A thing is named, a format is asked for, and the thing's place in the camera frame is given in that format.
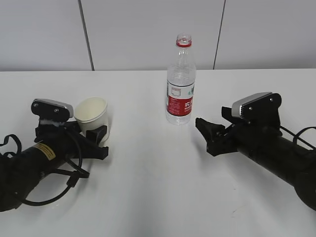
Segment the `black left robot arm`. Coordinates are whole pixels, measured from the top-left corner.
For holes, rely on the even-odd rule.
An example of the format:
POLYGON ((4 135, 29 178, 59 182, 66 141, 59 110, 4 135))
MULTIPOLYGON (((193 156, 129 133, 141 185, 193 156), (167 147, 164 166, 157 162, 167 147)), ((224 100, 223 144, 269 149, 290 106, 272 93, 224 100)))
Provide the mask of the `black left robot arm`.
POLYGON ((108 156, 109 148, 99 146, 107 130, 102 125, 82 135, 76 121, 60 126, 40 124, 36 128, 35 145, 25 150, 16 135, 7 135, 3 145, 13 139, 17 151, 0 156, 0 210, 17 209, 22 204, 43 206, 62 198, 80 178, 89 177, 90 173, 82 168, 84 159, 104 160, 108 156), (29 193, 50 174, 69 177, 65 190, 46 201, 28 200, 29 193))

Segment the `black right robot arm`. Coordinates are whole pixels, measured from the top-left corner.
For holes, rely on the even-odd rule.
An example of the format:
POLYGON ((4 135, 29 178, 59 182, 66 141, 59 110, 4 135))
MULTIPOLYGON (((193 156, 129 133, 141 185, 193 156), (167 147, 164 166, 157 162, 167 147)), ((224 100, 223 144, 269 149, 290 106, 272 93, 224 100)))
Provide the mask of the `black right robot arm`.
POLYGON ((316 152, 283 137, 279 124, 246 120, 231 116, 222 107, 222 116, 231 125, 211 123, 196 118, 195 126, 206 141, 212 156, 239 152, 290 184, 301 201, 316 208, 316 152))

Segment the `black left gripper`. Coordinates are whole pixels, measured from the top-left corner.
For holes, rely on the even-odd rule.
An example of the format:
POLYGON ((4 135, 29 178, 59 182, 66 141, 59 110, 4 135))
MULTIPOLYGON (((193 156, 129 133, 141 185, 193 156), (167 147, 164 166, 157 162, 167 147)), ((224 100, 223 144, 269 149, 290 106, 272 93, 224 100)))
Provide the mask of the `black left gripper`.
POLYGON ((54 122, 40 120, 36 128, 35 160, 68 160, 77 158, 104 160, 109 147, 100 146, 108 127, 102 125, 81 135, 77 121, 54 122))

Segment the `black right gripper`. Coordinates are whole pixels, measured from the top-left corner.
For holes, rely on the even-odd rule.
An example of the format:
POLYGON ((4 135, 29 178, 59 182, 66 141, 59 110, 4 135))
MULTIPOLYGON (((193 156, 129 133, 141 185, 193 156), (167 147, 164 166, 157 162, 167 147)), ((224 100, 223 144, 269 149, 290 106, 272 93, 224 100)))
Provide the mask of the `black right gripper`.
POLYGON ((221 115, 231 123, 229 127, 225 128, 202 118, 195 120, 196 128, 207 142, 206 151, 213 157, 243 151, 247 154, 256 153, 259 147, 281 136, 280 130, 257 126, 232 117, 231 108, 222 107, 221 115))

